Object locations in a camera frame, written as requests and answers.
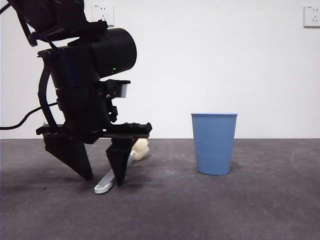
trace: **black cable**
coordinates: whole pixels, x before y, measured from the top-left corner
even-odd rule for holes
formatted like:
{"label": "black cable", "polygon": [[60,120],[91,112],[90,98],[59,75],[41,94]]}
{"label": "black cable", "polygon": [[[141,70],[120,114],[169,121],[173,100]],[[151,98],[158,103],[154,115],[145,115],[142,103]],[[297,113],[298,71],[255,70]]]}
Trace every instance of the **black cable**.
{"label": "black cable", "polygon": [[3,8],[0,9],[0,14],[2,14],[5,10],[7,10],[10,7],[10,3],[7,3]]}
{"label": "black cable", "polygon": [[[54,105],[57,105],[58,103],[55,102],[55,103],[51,103],[49,104],[48,106],[51,107],[51,106],[54,106]],[[41,110],[41,107],[37,107],[36,109],[33,109],[32,111],[28,112],[24,118],[21,120],[21,122],[19,122],[17,125],[14,125],[14,126],[0,126],[0,130],[11,130],[11,129],[17,129],[18,127],[20,127],[22,124],[24,124],[24,122],[27,120],[27,118],[35,113],[36,111],[39,111]]]}

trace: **robotic arm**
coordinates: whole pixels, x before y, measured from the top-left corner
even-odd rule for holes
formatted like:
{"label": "robotic arm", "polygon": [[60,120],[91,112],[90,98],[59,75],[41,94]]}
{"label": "robotic arm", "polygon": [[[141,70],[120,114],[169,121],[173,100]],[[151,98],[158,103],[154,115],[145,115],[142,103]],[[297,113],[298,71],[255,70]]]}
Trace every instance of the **robotic arm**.
{"label": "robotic arm", "polygon": [[[36,130],[42,134],[45,149],[67,164],[84,179],[93,177],[84,143],[112,138],[106,154],[118,185],[124,181],[132,146],[139,138],[148,138],[150,123],[113,124],[117,107],[112,99],[125,97],[130,81],[108,77],[131,69],[137,49],[131,35],[121,28],[107,29],[106,21],[88,22],[83,0],[8,0],[16,10],[25,36],[32,47],[37,41],[50,44],[38,56],[44,62],[38,98],[48,121]],[[54,41],[75,38],[67,46]],[[51,75],[57,104],[65,122],[57,124],[47,102],[47,84]]]}

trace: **blue plastic bin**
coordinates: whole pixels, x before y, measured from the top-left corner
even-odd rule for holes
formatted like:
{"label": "blue plastic bin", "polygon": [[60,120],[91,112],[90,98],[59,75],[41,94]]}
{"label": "blue plastic bin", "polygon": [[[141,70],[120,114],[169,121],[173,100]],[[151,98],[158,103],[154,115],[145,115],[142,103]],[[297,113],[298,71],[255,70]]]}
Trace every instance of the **blue plastic bin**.
{"label": "blue plastic bin", "polygon": [[197,169],[206,175],[227,175],[230,171],[237,114],[192,113]]}

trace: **concrete floor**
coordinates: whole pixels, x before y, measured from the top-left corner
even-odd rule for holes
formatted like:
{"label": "concrete floor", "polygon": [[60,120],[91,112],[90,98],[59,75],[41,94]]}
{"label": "concrete floor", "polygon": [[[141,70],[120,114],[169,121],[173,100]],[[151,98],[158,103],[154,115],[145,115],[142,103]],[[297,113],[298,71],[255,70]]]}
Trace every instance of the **concrete floor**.
{"label": "concrete floor", "polygon": [[86,146],[84,181],[42,140],[2,140],[1,239],[320,239],[320,139],[236,140],[226,176],[197,172],[191,139],[151,139],[125,184],[97,195],[109,144]]}

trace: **wall socket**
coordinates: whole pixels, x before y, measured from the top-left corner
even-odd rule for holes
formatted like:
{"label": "wall socket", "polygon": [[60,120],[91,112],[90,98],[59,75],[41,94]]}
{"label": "wall socket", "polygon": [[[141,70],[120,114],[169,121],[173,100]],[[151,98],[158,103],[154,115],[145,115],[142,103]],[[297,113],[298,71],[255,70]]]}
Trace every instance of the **wall socket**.
{"label": "wall socket", "polygon": [[320,5],[304,6],[303,25],[306,28],[320,28]]}
{"label": "wall socket", "polygon": [[108,26],[115,26],[115,5],[113,3],[94,2],[92,5],[92,22],[106,21]]}

